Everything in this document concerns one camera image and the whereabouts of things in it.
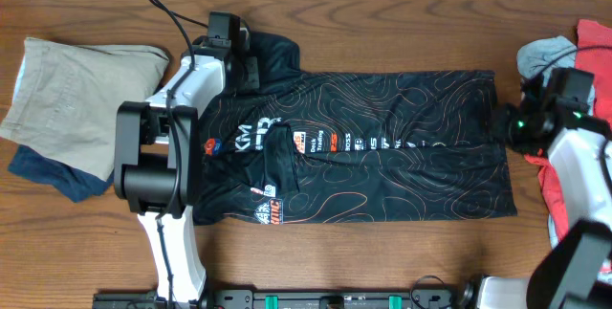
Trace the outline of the black printed cycling jersey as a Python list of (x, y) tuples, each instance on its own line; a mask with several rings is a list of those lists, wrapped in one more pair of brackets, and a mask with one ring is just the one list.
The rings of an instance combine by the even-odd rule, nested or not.
[(198, 225), (486, 219), (516, 213), (491, 132), (494, 74), (309, 73), (292, 40), (256, 33), (259, 87), (200, 122)]

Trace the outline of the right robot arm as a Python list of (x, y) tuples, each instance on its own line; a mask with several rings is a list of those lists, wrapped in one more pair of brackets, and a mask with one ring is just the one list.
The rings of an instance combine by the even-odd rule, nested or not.
[(556, 68), (525, 84), (519, 106), (493, 115), (496, 137), (523, 154), (541, 151), (557, 174), (569, 232), (528, 278), (482, 276), (466, 284), (458, 308), (608, 308), (598, 279), (611, 260), (611, 129), (589, 115), (594, 76)]

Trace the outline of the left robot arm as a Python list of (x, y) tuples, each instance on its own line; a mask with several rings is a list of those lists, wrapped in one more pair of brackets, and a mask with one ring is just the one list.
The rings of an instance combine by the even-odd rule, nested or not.
[(257, 77), (248, 59), (251, 31), (239, 16), (213, 11), (207, 32), (187, 42), (168, 83), (143, 101), (126, 101), (116, 118), (114, 181), (147, 234), (158, 275), (155, 292), (97, 297), (97, 308), (203, 308), (207, 273), (193, 223), (204, 154), (199, 119), (217, 96)]

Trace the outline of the light blue grey shirt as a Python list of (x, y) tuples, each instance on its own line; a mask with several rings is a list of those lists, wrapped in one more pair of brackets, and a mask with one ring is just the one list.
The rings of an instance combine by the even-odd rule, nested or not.
[(565, 36), (533, 41), (519, 49), (516, 64), (521, 74), (520, 109), (533, 112), (544, 98), (555, 69), (575, 68), (576, 58), (593, 51), (577, 47)]

